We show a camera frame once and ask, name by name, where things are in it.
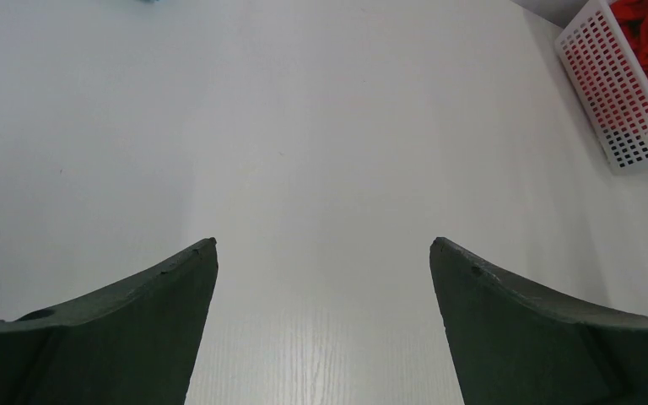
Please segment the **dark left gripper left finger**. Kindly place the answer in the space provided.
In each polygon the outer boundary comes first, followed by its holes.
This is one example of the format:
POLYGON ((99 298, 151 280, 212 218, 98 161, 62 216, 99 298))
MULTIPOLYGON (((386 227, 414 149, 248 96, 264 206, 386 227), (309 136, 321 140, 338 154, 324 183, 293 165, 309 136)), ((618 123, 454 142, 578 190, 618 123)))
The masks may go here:
POLYGON ((218 270, 207 238, 76 299, 0 320, 0 404, 182 404, 218 270))

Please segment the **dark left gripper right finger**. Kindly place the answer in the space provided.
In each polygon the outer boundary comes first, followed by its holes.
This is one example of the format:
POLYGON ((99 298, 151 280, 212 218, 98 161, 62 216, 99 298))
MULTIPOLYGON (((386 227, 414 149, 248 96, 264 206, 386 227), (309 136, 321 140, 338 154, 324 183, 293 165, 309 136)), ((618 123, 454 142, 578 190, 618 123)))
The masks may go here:
POLYGON ((467 404, 648 404, 648 316, 579 300, 451 240, 429 266, 467 404))

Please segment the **white perforated plastic basket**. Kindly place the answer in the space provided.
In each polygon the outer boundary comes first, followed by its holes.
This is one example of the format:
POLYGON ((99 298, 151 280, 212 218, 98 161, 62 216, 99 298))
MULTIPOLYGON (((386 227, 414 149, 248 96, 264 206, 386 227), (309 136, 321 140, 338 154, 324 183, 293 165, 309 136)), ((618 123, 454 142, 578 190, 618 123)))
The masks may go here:
POLYGON ((554 48, 611 171, 648 174, 648 78, 608 1, 589 1, 554 48))

